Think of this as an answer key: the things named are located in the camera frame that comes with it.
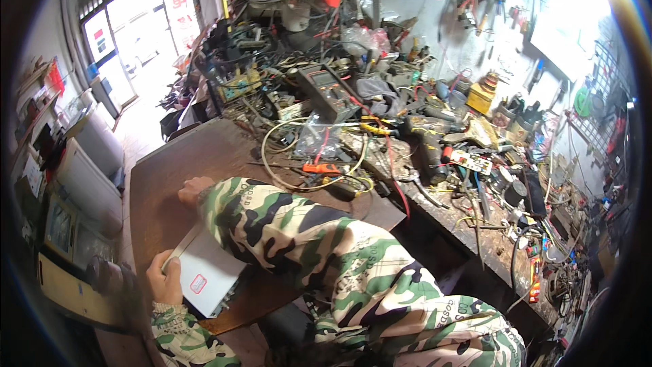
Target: screwdriver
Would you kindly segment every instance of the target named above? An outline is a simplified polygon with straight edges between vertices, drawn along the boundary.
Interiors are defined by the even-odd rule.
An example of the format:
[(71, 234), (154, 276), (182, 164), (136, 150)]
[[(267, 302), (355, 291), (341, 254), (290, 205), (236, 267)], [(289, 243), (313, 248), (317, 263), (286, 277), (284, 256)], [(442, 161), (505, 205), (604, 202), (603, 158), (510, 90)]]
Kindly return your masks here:
[[(260, 166), (265, 166), (264, 163), (258, 162), (258, 161), (250, 161), (250, 165), (260, 165)], [(269, 167), (291, 167), (294, 169), (301, 169), (302, 171), (306, 173), (338, 173), (342, 174), (342, 171), (339, 170), (334, 164), (332, 163), (322, 163), (320, 165), (312, 165), (310, 163), (305, 163), (303, 165), (278, 165), (278, 164), (269, 164)]]

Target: red stamp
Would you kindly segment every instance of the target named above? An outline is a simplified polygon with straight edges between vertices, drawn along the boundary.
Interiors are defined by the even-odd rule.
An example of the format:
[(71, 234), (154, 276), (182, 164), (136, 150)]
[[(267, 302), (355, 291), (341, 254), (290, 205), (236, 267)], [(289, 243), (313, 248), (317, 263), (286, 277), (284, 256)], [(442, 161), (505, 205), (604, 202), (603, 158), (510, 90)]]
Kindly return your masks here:
[(199, 295), (203, 287), (206, 286), (206, 282), (206, 278), (204, 278), (201, 274), (197, 274), (195, 279), (192, 280), (191, 290)]

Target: workbench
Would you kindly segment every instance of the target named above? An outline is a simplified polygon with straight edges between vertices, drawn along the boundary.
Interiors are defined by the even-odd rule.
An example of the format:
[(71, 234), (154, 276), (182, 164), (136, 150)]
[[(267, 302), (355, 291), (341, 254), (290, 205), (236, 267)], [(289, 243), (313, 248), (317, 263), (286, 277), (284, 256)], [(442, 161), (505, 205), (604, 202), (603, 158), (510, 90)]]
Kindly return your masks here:
[[(196, 212), (182, 206), (177, 192), (185, 180), (208, 176), (219, 181), (244, 176), (271, 182), (264, 167), (249, 165), (259, 151), (252, 135), (232, 121), (211, 120), (166, 143), (139, 160), (131, 172), (130, 225), (135, 271), (145, 299), (151, 291), (145, 272), (156, 254), (173, 249), (191, 230)], [(294, 172), (277, 169), (281, 178), (301, 183)], [(367, 215), (367, 222), (391, 230), (404, 214), (387, 199), (359, 198), (345, 203), (324, 190), (299, 193), (316, 203), (344, 210), (354, 218)], [(260, 317), (290, 303), (300, 291), (284, 285), (279, 276), (256, 268), (217, 318), (201, 321), (213, 334), (221, 334), (255, 322)]]
[[(360, 151), (363, 138), (356, 134), (343, 134), (340, 136), (342, 143), (352, 151)], [(452, 200), (451, 193), (432, 191), (430, 195), (441, 203), (445, 203), (451, 208), (435, 207), (424, 197), (413, 182), (393, 182), (393, 179), (409, 177), (407, 167), (419, 167), (413, 159), (418, 155), (413, 153), (415, 149), (409, 143), (391, 139), (391, 154), (393, 159), (394, 176), (390, 170), (389, 153), (381, 151), (383, 146), (387, 146), (387, 140), (384, 137), (375, 137), (369, 143), (366, 158), (363, 162), (363, 168), (372, 172), (374, 176), (385, 181), (388, 186), (396, 189), (396, 185), (405, 193), (405, 197), (412, 202), (413, 207), (424, 215), (436, 226), (436, 229), (445, 235), (446, 240), (453, 245), (461, 247), (470, 257), (476, 257), (478, 248), (475, 235), (475, 228), (469, 227), (464, 221), (459, 221), (466, 216), (473, 216), (473, 210), (470, 209), (469, 200), (466, 198)], [(422, 178), (421, 183), (428, 189), (428, 182)], [(437, 185), (440, 190), (447, 188), (446, 183)], [(495, 201), (490, 201), (492, 216), (489, 221), (492, 224), (500, 225), (501, 220), (507, 217), (507, 212), (500, 208)], [(485, 267), (489, 272), (494, 273), (502, 282), (507, 284), (510, 289), (514, 290), (517, 297), (521, 297), (529, 289), (530, 281), (530, 262), (524, 249), (517, 250), (517, 260), (514, 267), (514, 276), (517, 283), (512, 287), (510, 266), (512, 260), (512, 250), (514, 242), (503, 233), (503, 230), (480, 230), (481, 257)], [(529, 306), (535, 314), (548, 326), (554, 326), (558, 319), (558, 311), (546, 299), (546, 279), (540, 277), (541, 287), (539, 301), (534, 304), (527, 304), (527, 296), (524, 304), (520, 306)]]

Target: pliers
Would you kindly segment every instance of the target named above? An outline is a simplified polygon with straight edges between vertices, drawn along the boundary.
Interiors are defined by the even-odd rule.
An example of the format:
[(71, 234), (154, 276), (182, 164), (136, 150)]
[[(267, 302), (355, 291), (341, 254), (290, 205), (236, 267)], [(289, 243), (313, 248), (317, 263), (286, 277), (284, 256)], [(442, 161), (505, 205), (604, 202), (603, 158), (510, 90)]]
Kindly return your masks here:
[(414, 184), (417, 185), (417, 189), (419, 189), (419, 191), (421, 192), (421, 194), (423, 194), (426, 200), (430, 201), (435, 207), (442, 207), (446, 209), (451, 208), (451, 206), (449, 206), (448, 204), (444, 204), (440, 201), (437, 201), (430, 196), (428, 191), (423, 187), (423, 184), (421, 184), (421, 180), (419, 179), (419, 172), (417, 171), (417, 169), (414, 169), (413, 167), (407, 167), (407, 166), (405, 168), (410, 171), (410, 174), (407, 177), (401, 178), (399, 180), (400, 182), (403, 183), (414, 182)]

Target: hand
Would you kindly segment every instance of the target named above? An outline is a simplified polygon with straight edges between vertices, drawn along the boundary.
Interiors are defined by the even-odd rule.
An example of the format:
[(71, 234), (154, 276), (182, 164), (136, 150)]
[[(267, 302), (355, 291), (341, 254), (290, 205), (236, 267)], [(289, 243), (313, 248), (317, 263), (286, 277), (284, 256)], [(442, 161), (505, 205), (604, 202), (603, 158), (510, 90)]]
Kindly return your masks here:
[(183, 183), (183, 189), (181, 189), (177, 195), (184, 205), (188, 208), (194, 209), (197, 207), (197, 200), (199, 199), (200, 192), (213, 184), (215, 184), (215, 181), (210, 177), (194, 177)]
[(183, 302), (181, 261), (176, 257), (170, 259), (167, 264), (167, 275), (164, 275), (161, 270), (163, 263), (172, 254), (172, 251), (173, 249), (168, 249), (154, 257), (152, 265), (147, 269), (147, 279), (152, 288), (155, 302), (180, 305)]

